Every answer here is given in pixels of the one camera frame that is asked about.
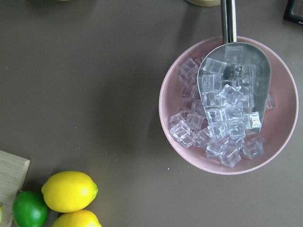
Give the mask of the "clear plastic ice cubes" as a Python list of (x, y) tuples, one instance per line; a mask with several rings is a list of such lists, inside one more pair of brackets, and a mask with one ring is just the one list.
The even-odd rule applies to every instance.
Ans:
[(207, 158), (230, 168), (262, 155), (266, 140), (259, 131), (268, 74), (264, 56), (244, 43), (186, 59), (178, 72), (179, 112), (168, 121), (171, 137), (184, 148), (204, 149)]

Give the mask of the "metal ice scoop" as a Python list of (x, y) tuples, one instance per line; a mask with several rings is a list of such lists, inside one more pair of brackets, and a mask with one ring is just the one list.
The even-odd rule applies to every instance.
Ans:
[(197, 86), (210, 129), (233, 139), (261, 131), (271, 65), (256, 46), (238, 42), (235, 1), (221, 1), (223, 44), (203, 59)]

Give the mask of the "yellow lemon upper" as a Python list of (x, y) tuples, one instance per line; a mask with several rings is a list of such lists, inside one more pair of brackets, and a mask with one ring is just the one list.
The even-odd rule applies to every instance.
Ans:
[(96, 198), (98, 186), (85, 173), (63, 171), (51, 176), (41, 192), (50, 209), (68, 213), (87, 207)]

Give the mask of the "yellow lemon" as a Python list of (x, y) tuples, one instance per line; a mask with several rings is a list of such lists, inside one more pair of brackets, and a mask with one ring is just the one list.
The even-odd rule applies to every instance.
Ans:
[(53, 227), (101, 227), (97, 216), (89, 210), (79, 210), (62, 214)]
[(96, 198), (98, 186), (85, 173), (63, 171), (51, 176), (41, 192), (50, 209), (68, 213), (87, 207)]

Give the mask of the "wooden cup stand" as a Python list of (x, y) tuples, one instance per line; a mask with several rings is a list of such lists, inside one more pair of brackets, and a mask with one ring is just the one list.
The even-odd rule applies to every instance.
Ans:
[(186, 0), (188, 3), (200, 7), (216, 7), (220, 6), (220, 0)]

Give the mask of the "yellow lemon lower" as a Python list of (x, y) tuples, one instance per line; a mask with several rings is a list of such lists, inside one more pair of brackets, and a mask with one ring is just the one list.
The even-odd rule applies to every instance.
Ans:
[(62, 214), (53, 227), (101, 227), (97, 216), (89, 210), (79, 210)]

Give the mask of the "pink bowl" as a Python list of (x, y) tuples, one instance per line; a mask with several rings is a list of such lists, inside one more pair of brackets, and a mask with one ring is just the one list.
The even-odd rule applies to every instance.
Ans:
[(204, 171), (219, 175), (239, 175), (254, 171), (273, 160), (290, 140), (299, 112), (298, 92), (294, 78), (283, 60), (269, 47), (250, 38), (239, 36), (240, 42), (253, 44), (268, 57), (272, 78), (270, 93), (274, 97), (275, 107), (265, 112), (261, 134), (266, 138), (264, 154), (253, 160), (244, 158), (235, 167), (229, 168), (219, 160), (207, 159), (205, 150), (184, 148), (170, 135), (169, 118), (179, 110), (181, 81), (178, 78), (179, 67), (188, 58), (198, 58), (222, 44), (221, 37), (203, 40), (184, 51), (171, 65), (164, 77), (159, 96), (159, 116), (163, 131), (175, 151), (188, 163)]

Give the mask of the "wooden cutting board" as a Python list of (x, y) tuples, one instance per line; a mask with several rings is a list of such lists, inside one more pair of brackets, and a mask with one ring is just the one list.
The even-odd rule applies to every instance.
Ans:
[(5, 151), (0, 152), (0, 202), (3, 210), (0, 225), (2, 227), (12, 225), (12, 205), (23, 187), (29, 164), (30, 161), (26, 158)]

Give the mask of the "green lime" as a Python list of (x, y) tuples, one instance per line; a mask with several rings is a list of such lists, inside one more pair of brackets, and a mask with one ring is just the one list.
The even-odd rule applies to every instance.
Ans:
[(43, 227), (48, 219), (48, 206), (40, 194), (24, 191), (16, 197), (12, 214), (17, 227)]

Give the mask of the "black tray with glasses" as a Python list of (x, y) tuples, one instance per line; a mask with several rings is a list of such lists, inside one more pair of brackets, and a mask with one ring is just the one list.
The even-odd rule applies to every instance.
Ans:
[(288, 0), (283, 19), (299, 25), (303, 24), (303, 0)]

